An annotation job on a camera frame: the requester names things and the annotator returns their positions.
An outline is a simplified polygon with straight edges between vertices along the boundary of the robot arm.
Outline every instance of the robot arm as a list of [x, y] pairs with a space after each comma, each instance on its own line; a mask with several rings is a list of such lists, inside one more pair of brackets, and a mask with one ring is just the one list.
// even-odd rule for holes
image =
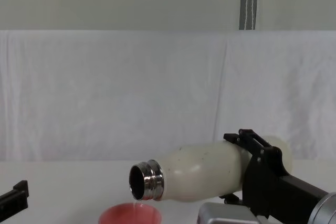
[[22, 180], [13, 190], [0, 196], [0, 222], [28, 208], [28, 182]]
[[206, 203], [200, 209], [198, 223], [259, 224], [269, 216], [284, 224], [336, 223], [336, 194], [290, 175], [279, 148], [252, 130], [225, 134], [224, 139], [252, 154], [243, 178], [243, 198], [230, 194], [221, 196], [226, 205]]

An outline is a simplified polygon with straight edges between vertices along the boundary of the stainless steel bottle neck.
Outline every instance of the stainless steel bottle neck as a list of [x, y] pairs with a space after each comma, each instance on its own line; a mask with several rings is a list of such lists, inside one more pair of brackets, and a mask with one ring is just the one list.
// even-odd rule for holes
[[329, 193], [315, 206], [308, 224], [336, 223], [336, 193]]
[[164, 178], [158, 162], [149, 160], [132, 166], [129, 184], [136, 200], [160, 200], [164, 191]]

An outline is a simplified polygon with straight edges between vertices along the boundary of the bottle opening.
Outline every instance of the bottle opening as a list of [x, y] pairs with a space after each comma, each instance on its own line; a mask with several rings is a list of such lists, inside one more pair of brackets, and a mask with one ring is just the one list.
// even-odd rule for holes
[[155, 160], [134, 165], [130, 170], [129, 183], [136, 200], [160, 200], [162, 197], [163, 172]]
[[131, 168], [129, 183], [133, 197], [136, 200], [142, 199], [145, 192], [145, 181], [139, 167], [133, 166]]

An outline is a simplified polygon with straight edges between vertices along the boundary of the silver metal part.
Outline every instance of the silver metal part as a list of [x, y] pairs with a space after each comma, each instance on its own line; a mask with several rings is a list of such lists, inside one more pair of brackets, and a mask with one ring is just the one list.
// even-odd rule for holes
[[197, 224], [261, 224], [245, 206], [222, 203], [204, 203], [199, 212]]
[[129, 176], [132, 195], [137, 200], [160, 200], [164, 190], [161, 167], [155, 160], [132, 166]]
[[260, 221], [260, 224], [270, 224], [265, 216], [257, 216], [257, 219]]
[[336, 223], [336, 193], [327, 194], [311, 212], [308, 224]]

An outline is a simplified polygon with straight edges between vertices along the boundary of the gray wall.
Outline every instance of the gray wall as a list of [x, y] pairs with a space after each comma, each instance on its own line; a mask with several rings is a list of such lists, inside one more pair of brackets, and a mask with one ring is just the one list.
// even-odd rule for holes
[[335, 0], [258, 0], [256, 29], [336, 30]]
[[0, 29], [237, 30], [240, 0], [0, 0]]

